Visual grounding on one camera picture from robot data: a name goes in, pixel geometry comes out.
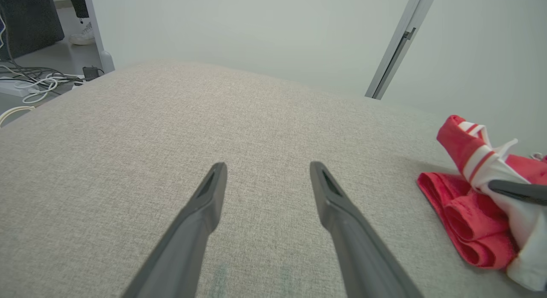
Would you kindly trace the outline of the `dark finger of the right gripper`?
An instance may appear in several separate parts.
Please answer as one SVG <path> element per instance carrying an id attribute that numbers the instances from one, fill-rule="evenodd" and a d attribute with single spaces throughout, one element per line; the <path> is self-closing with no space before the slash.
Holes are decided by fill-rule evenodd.
<path id="1" fill-rule="evenodd" d="M 539 184 L 514 183 L 505 180 L 492 180 L 488 188 L 521 202 L 547 206 L 547 186 Z"/>

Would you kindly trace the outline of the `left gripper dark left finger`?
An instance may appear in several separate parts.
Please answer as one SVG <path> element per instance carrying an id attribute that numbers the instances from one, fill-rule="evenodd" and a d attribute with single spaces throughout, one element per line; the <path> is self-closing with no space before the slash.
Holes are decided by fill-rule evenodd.
<path id="1" fill-rule="evenodd" d="M 125 298 L 193 298 L 207 240 L 217 228 L 227 165 L 215 163 L 123 294 Z"/>

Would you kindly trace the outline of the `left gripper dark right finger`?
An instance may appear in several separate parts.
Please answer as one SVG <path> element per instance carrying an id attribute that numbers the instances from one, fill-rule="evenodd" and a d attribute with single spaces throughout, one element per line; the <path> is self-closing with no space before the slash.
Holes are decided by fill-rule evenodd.
<path id="1" fill-rule="evenodd" d="M 327 167 L 309 165 L 322 226 L 330 233 L 350 298 L 421 298 L 422 294 Z"/>

